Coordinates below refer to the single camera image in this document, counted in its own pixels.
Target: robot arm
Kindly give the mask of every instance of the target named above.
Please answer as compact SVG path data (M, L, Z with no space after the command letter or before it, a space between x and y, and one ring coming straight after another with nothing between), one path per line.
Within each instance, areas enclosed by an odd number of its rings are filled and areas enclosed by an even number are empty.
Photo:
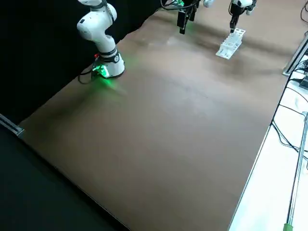
M106 0L78 1L90 7L90 12L77 23L77 29L84 39L94 42L99 51L93 70L105 78L119 76L124 72L124 61L115 40L105 33L116 20L115 8Z
M231 33L234 32L239 17L246 11L247 15L251 15L257 0L232 0L229 6L229 14L232 16L230 21Z

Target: black curtain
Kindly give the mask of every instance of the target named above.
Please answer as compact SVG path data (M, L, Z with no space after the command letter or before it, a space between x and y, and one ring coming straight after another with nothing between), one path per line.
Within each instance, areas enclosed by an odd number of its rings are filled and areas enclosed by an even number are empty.
M107 30L116 43L160 7L160 0L108 2L118 15ZM88 11L77 0L1 3L0 114L20 123L92 63L96 47L76 29Z

